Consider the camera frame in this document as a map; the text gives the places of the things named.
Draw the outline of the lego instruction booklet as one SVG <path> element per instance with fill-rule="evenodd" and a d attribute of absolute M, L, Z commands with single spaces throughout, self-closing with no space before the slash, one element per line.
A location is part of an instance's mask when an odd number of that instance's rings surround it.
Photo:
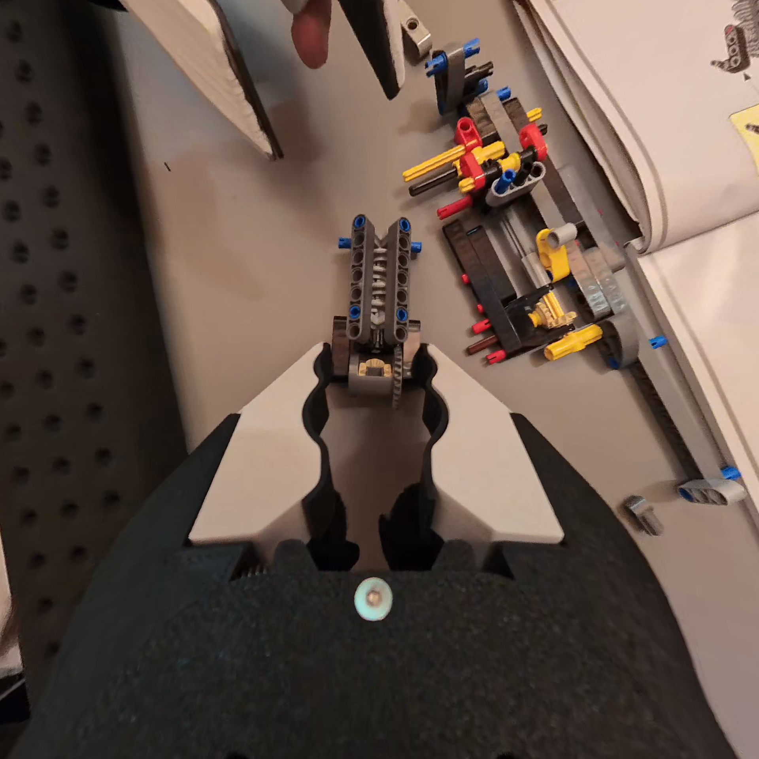
<path fill-rule="evenodd" d="M 757 504 L 757 2 L 515 2 L 631 217 L 651 305 Z"/>

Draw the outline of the dark grey lego elbow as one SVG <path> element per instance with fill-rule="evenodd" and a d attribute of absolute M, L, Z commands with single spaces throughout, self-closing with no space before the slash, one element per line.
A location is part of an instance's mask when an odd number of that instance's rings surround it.
<path fill-rule="evenodd" d="M 642 533 L 649 536 L 663 534 L 663 524 L 646 498 L 639 495 L 629 496 L 621 504 L 621 509 Z"/>

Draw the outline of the black perforated foam pad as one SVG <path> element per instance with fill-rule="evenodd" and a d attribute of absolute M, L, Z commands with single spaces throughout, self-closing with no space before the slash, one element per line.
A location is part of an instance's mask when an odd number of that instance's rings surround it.
<path fill-rule="evenodd" d="M 90 578 L 185 455 L 108 24 L 2 2 L 2 541 L 32 703 Z"/>

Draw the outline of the long lego chassis assembly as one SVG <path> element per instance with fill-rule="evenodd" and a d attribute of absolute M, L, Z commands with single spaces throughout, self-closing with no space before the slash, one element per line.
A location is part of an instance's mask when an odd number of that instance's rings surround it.
<path fill-rule="evenodd" d="M 589 347 L 631 376 L 685 474 L 684 500 L 727 506 L 748 497 L 725 466 L 676 361 L 676 343 L 656 320 L 621 246 L 573 166 L 549 155 L 542 111 L 527 111 L 511 88 L 489 88 L 493 62 L 471 60 L 479 39 L 434 49 L 417 44 L 453 145 L 407 169 L 412 197 L 443 187 L 437 209 L 462 279 L 483 314 L 475 355 L 498 364 L 537 352 L 557 361 Z"/>

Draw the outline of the grey lego gear assembly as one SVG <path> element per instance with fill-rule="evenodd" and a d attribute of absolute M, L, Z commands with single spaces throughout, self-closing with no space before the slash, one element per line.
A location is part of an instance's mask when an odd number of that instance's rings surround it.
<path fill-rule="evenodd" d="M 338 248 L 347 252 L 347 311 L 333 318 L 332 376 L 355 397 L 401 404 L 413 380 L 421 322 L 410 315 L 411 265 L 422 252 L 412 224 L 398 217 L 384 232 L 365 213 L 356 214 Z"/>

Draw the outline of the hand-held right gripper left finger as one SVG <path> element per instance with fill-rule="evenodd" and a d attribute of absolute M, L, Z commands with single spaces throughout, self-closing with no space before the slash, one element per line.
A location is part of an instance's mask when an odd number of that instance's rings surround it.
<path fill-rule="evenodd" d="M 247 403 L 188 535 L 195 546 L 251 544 L 271 564 L 282 541 L 299 540 L 322 570 L 359 558 L 347 539 L 322 432 L 329 419 L 332 353 L 318 343 Z"/>

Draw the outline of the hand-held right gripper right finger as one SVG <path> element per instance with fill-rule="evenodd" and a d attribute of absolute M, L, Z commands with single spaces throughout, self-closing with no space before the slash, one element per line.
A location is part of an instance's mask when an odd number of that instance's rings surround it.
<path fill-rule="evenodd" d="M 379 519 L 392 570 L 430 570 L 449 543 L 463 543 L 474 567 L 505 543 L 564 539 L 510 409 L 437 347 L 412 364 L 423 390 L 426 442 L 417 482 Z"/>

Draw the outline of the person's left hand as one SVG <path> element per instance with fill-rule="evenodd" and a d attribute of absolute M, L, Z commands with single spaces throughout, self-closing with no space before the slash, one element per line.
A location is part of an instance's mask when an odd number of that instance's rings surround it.
<path fill-rule="evenodd" d="M 298 57 L 311 70 L 325 65 L 329 52 L 332 1 L 305 2 L 291 23 L 291 39 Z"/>

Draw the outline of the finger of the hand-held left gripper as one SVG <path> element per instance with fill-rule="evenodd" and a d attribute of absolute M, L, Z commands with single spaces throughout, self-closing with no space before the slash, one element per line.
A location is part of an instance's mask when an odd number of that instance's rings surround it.
<path fill-rule="evenodd" d="M 284 155 L 221 5 L 122 1 L 204 97 L 269 160 Z"/>
<path fill-rule="evenodd" d="M 340 1 L 357 42 L 387 100 L 404 86 L 405 63 L 397 1 Z"/>

